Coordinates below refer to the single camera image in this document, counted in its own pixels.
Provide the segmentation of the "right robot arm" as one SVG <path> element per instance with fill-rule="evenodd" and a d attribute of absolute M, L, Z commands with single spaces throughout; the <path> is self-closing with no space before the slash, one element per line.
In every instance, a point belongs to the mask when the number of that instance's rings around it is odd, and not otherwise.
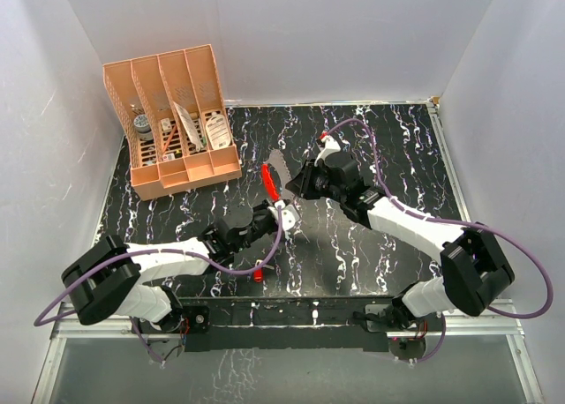
<path fill-rule="evenodd" d="M 440 277 L 409 285 L 366 320 L 411 331 L 432 313 L 457 309 L 476 317 L 515 279 L 493 234 L 457 223 L 433 223 L 423 213 L 398 209 L 382 188 L 360 175 L 349 153 L 306 161 L 285 188 L 307 200 L 331 198 L 351 221 L 394 236 L 441 265 Z"/>

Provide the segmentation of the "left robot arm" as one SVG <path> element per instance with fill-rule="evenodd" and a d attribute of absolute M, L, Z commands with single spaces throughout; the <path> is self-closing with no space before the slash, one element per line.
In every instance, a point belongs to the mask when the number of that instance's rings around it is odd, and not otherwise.
<path fill-rule="evenodd" d="M 111 316 L 143 319 L 171 333 L 183 319 L 183 307 L 171 288 L 155 280 L 202 276 L 211 270 L 230 275 L 249 270 L 230 268 L 235 256 L 265 235 L 284 233 L 286 203 L 267 201 L 255 206 L 245 221 L 218 220 L 199 236 L 176 243 L 125 243 L 119 236 L 103 238 L 62 274 L 79 322 L 95 325 Z"/>

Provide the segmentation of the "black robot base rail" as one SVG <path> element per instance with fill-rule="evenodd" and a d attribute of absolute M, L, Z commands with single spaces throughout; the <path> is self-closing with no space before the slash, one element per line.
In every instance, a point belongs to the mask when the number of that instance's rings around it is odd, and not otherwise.
<path fill-rule="evenodd" d="M 390 297 L 184 298 L 176 327 L 161 332 L 147 321 L 136 326 L 151 341 L 178 340 L 186 352 L 224 349 L 359 348 L 387 353 L 402 340 L 401 355 L 421 357 L 440 333 L 435 314 L 403 327 L 390 320 Z"/>

